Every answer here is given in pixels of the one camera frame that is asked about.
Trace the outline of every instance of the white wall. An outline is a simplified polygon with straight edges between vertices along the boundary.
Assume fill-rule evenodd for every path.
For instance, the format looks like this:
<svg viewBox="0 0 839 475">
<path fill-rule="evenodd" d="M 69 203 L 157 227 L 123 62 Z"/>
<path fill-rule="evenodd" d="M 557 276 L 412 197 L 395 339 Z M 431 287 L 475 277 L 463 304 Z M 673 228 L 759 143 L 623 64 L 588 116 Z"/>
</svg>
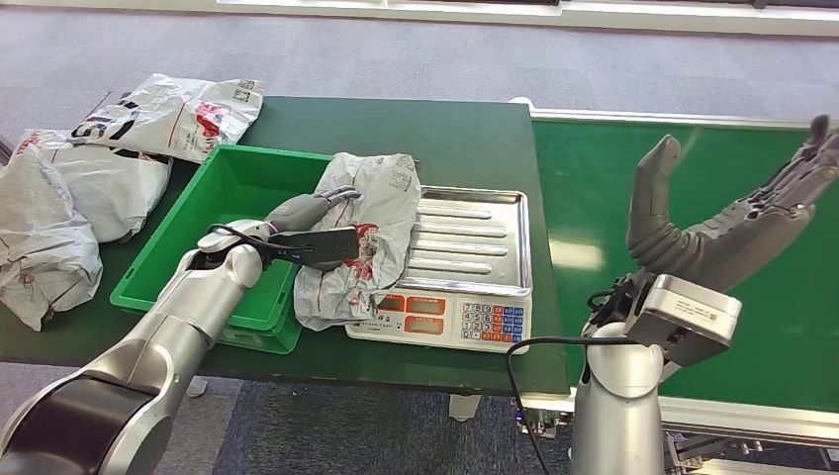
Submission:
<svg viewBox="0 0 839 475">
<path fill-rule="evenodd" d="M 553 7 L 405 0 L 0 0 L 3 4 L 839 37 L 839 9 L 687 2 L 574 0 Z"/>
</svg>

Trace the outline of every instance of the table leg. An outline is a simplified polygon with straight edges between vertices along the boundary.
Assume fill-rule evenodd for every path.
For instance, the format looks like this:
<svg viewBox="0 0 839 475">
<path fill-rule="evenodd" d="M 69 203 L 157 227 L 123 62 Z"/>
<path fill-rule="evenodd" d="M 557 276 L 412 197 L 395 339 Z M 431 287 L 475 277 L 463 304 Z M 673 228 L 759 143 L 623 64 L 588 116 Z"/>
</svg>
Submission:
<svg viewBox="0 0 839 475">
<path fill-rule="evenodd" d="M 207 392 L 207 379 L 201 376 L 194 376 L 186 388 L 186 395 L 190 398 L 200 398 Z"/>
<path fill-rule="evenodd" d="M 448 398 L 448 415 L 460 423 L 474 418 L 475 411 L 478 410 L 478 403 L 481 402 L 480 394 L 475 396 L 450 394 Z"/>
</svg>

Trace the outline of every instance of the digital weighing scale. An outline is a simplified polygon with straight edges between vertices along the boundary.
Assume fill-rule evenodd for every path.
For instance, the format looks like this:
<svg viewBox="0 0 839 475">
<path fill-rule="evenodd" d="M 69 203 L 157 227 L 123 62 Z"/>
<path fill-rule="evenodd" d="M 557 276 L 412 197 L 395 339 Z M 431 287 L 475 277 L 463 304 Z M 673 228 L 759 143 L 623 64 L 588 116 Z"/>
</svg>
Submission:
<svg viewBox="0 0 839 475">
<path fill-rule="evenodd" d="M 376 317 L 346 333 L 504 352 L 530 337 L 531 291 L 523 193 L 423 186 L 403 276 Z"/>
</svg>

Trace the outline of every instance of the white plastic mailer bag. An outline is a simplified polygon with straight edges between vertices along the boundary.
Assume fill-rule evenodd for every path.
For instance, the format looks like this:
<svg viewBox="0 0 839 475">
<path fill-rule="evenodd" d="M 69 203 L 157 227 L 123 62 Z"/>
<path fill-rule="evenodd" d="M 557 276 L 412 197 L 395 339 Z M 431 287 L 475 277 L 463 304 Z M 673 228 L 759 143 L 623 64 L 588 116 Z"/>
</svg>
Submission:
<svg viewBox="0 0 839 475">
<path fill-rule="evenodd" d="M 90 224 L 36 147 L 0 166 L 0 302 L 35 331 L 52 311 L 87 302 L 102 261 Z"/>
<path fill-rule="evenodd" d="M 166 190 L 171 158 L 98 145 L 73 146 L 69 131 L 30 130 L 18 150 L 41 151 L 64 178 L 76 211 L 99 242 L 130 238 Z"/>
<path fill-rule="evenodd" d="M 420 204 L 420 180 L 410 155 L 339 153 L 316 191 L 351 185 L 362 193 L 326 213 L 313 231 L 354 226 L 358 258 L 324 272 L 303 267 L 294 282 L 301 325 L 320 331 L 373 318 L 388 287 L 402 275 Z"/>
<path fill-rule="evenodd" d="M 154 73 L 117 104 L 72 131 L 76 143 L 160 153 L 201 163 L 214 146 L 237 143 L 262 108 L 261 81 L 212 82 Z"/>
</svg>

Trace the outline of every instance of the scale keypad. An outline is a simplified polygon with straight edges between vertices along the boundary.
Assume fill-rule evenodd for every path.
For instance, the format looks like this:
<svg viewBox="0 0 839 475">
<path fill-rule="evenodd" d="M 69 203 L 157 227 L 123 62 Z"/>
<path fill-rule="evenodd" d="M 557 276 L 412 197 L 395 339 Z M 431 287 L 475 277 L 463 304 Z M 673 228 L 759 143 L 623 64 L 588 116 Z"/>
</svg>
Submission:
<svg viewBox="0 0 839 475">
<path fill-rule="evenodd" d="M 461 309 L 460 337 L 517 343 L 524 326 L 524 307 L 466 302 Z"/>
</svg>

